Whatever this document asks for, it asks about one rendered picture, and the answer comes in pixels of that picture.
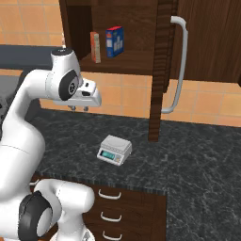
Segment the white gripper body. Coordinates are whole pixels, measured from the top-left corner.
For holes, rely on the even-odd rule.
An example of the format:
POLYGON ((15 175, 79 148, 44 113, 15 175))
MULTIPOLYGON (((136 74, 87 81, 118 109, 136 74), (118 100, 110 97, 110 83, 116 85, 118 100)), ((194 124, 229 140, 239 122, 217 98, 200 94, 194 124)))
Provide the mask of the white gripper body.
POLYGON ((57 105, 69 106, 93 106, 97 107, 102 104, 101 93, 95 89, 92 96, 71 97, 68 101, 55 101, 57 105))

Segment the white digital scale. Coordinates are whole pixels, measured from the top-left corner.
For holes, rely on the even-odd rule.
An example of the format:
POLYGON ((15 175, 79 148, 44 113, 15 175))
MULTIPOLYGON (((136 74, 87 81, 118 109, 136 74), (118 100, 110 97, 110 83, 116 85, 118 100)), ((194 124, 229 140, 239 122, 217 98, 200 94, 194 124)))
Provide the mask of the white digital scale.
POLYGON ((121 166, 132 152, 132 143, 120 137, 108 135, 101 143, 97 158, 115 166, 121 166))

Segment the orange food box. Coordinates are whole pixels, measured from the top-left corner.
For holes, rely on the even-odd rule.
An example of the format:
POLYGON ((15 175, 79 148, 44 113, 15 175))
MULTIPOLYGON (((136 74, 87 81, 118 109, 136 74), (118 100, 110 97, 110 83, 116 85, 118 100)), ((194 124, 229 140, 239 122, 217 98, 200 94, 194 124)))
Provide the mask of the orange food box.
POLYGON ((91 48, 91 59, 95 63, 101 62, 101 51, 100 51, 100 40, 99 34, 92 31, 90 33, 90 48, 91 48))

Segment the blue food box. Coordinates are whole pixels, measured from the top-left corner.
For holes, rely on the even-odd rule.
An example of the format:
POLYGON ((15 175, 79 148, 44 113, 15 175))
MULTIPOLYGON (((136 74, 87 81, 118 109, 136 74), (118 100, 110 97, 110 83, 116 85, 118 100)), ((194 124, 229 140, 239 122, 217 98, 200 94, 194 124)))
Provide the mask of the blue food box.
POLYGON ((105 49, 106 56, 109 58, 115 57, 123 52, 123 27, 113 26, 105 31, 105 49))

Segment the dark wood open cabinet door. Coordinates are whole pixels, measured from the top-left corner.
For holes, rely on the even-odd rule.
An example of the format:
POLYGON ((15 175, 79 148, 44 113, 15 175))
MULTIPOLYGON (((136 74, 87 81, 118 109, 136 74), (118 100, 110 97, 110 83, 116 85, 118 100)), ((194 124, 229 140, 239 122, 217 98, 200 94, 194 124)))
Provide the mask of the dark wood open cabinet door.
POLYGON ((157 16, 153 56, 153 83, 149 118, 150 142, 159 138, 163 94, 168 89, 175 26, 170 22, 177 14, 178 0, 157 0, 157 16))

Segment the dark wood drawer cabinet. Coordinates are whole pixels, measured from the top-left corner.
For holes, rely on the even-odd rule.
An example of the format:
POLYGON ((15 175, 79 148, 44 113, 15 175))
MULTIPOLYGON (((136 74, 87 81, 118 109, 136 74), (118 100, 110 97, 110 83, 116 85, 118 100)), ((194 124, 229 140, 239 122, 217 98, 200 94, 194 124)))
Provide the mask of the dark wood drawer cabinet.
POLYGON ((121 241, 166 241, 166 197, 143 191, 128 190, 117 185, 88 184, 95 193, 93 207, 83 215, 86 226, 95 236, 96 241, 107 241, 103 238, 103 231, 107 235, 117 237, 122 234, 121 241), (119 200, 107 200, 99 197, 98 190, 110 196, 118 196, 119 200), (114 223, 101 219, 104 212, 106 217, 118 218, 114 223))

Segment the dark wood closed cabinet door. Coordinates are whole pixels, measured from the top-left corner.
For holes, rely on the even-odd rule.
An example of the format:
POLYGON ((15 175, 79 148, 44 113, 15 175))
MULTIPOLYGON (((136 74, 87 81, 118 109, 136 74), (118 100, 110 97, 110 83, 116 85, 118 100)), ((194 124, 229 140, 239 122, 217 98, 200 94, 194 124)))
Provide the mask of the dark wood closed cabinet door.
POLYGON ((179 0, 188 31, 184 80, 241 79, 241 0, 179 0))

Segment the dark grey range hood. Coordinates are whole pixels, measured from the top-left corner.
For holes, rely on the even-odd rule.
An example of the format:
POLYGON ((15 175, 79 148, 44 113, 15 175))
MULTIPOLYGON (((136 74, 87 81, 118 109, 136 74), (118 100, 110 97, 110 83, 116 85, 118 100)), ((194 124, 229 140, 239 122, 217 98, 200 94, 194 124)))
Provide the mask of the dark grey range hood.
POLYGON ((57 46, 29 46, 0 44, 0 69, 51 70, 51 52, 57 46))

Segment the open dark wood wall cabinet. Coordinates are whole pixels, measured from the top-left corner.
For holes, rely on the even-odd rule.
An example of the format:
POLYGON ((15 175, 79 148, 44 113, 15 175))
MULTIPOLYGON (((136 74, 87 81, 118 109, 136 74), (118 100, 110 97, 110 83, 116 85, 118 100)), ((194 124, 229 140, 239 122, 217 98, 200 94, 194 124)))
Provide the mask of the open dark wood wall cabinet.
POLYGON ((58 0, 66 45, 75 51, 83 72, 151 75, 157 0, 58 0), (124 49, 109 58, 105 31, 123 27, 124 49), (90 33, 99 34, 101 62, 91 59, 90 33))

